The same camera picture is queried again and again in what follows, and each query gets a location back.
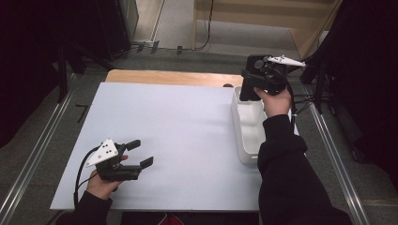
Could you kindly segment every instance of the black clothing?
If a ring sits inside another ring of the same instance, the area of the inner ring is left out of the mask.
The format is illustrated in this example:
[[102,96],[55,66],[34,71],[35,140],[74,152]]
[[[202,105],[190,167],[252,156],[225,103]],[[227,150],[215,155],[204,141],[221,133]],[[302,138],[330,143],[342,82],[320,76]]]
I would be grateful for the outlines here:
[[120,225],[258,225],[258,213],[191,213],[191,212],[127,212],[123,213]]
[[[259,151],[257,166],[263,178],[259,207],[263,224],[352,224],[348,214],[333,208],[328,193],[304,156],[305,141],[294,134],[287,115],[263,123],[267,141]],[[88,192],[72,214],[56,224],[106,224],[112,200]]]

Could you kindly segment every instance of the cable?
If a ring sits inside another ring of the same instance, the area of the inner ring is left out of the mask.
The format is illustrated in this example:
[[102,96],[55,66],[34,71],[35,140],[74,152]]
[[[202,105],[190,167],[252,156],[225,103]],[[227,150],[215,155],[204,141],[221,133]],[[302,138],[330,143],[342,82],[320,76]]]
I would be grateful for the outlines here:
[[[84,166],[85,161],[87,160],[87,158],[88,158],[93,152],[97,151],[97,149],[98,149],[98,147],[91,149],[91,150],[85,155],[85,157],[83,158],[82,163],[80,164],[80,168],[79,168],[79,171],[78,171],[77,177],[76,177],[75,192],[73,193],[73,203],[74,203],[75,208],[76,208],[76,206],[77,206],[77,204],[78,204],[78,202],[79,202],[79,187],[82,185],[82,184],[79,185],[79,181],[80,181],[80,175],[82,174],[83,166]],[[87,180],[83,181],[83,183],[86,182],[86,181],[88,181],[89,179],[91,179],[91,178],[93,178],[93,177],[94,177],[94,176],[91,176],[91,177],[88,178]]]
[[80,185],[77,187],[77,188],[80,188],[80,186],[82,185],[82,184],[84,184],[85,182],[87,182],[87,181],[89,181],[89,180],[91,180],[94,176],[96,176],[96,175],[98,175],[98,173],[96,172],[94,175],[92,175],[92,176],[90,176],[90,177],[88,177],[88,179],[85,179],[82,183],[80,183]]
[[312,98],[314,95],[305,95],[305,94],[297,94],[295,97],[305,97],[305,98]]
[[[205,5],[205,0],[202,0],[202,5],[204,6]],[[210,30],[209,30],[209,28],[207,28],[207,25],[206,25],[206,21],[205,20],[203,20],[203,26],[204,26],[204,28],[205,28],[205,30],[207,31],[207,35],[209,35],[210,34]],[[208,49],[206,50],[206,51],[208,51],[208,50],[210,50],[210,48],[211,48],[211,45],[210,45],[210,43],[208,43]]]
[[307,102],[307,104],[306,104],[304,107],[302,107],[300,110],[298,110],[298,111],[296,112],[296,114],[299,114],[299,113],[303,112],[305,109],[307,109],[307,108],[308,108],[309,106],[311,106],[312,104],[314,104],[314,103],[311,102],[311,101]]
[[[208,16],[207,40],[206,40],[205,44],[203,44],[201,47],[195,48],[195,49],[157,48],[157,50],[170,50],[170,51],[179,51],[179,52],[200,52],[200,51],[202,51],[202,50],[205,48],[205,46],[208,44],[209,40],[210,40],[210,29],[211,29],[211,21],[212,21],[212,17],[213,17],[213,7],[214,7],[214,0],[211,0],[210,14],[209,14],[209,16]],[[136,45],[136,47],[130,48],[129,50],[127,50],[127,51],[125,51],[125,52],[122,52],[122,53],[120,53],[120,54],[117,54],[117,55],[115,56],[114,60],[115,60],[115,59],[118,59],[120,56],[122,56],[122,55],[125,54],[125,53],[129,53],[129,52],[131,52],[131,51],[133,51],[133,50],[139,49],[140,46],[141,46],[141,47],[144,47],[144,48],[146,48],[146,49],[152,49],[152,48],[153,48],[153,47],[151,47],[151,46],[146,46],[145,44],[144,44],[144,46],[138,45],[138,44],[133,44],[133,45]]]

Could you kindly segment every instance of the white table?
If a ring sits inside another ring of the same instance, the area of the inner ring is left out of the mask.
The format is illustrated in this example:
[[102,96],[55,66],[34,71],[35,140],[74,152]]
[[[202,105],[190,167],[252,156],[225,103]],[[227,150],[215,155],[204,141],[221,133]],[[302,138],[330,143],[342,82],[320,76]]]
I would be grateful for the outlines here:
[[[113,209],[257,211],[261,177],[242,164],[231,113],[233,88],[105,82],[99,87],[51,209],[73,209],[85,154],[107,138],[139,139],[124,165],[154,157],[137,181],[112,196]],[[82,180],[94,168],[83,170]],[[80,188],[80,196],[85,185]]]

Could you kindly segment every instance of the person's hand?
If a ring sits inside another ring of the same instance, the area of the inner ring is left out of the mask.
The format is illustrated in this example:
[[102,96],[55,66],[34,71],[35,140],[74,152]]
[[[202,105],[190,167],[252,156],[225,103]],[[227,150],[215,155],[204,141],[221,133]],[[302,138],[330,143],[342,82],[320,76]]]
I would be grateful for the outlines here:
[[261,90],[260,88],[254,87],[254,92],[263,99],[264,112],[268,118],[279,115],[288,114],[291,107],[291,96],[287,89],[284,89],[281,93],[276,96],[272,96]]
[[[126,155],[122,156],[122,160],[126,160],[127,158],[128,156]],[[86,191],[103,200],[108,200],[111,197],[111,193],[122,183],[122,181],[103,181],[100,179],[97,171],[93,171],[91,176],[94,177],[88,181]]]

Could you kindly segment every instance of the white bin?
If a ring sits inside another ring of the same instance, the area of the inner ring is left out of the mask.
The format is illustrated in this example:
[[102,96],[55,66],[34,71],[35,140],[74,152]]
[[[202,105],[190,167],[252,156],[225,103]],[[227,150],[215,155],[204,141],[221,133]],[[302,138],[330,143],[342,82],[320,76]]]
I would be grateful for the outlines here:
[[237,136],[237,151],[241,162],[256,163],[261,143],[266,141],[263,122],[263,101],[240,101],[241,87],[235,87],[232,99],[232,115]]

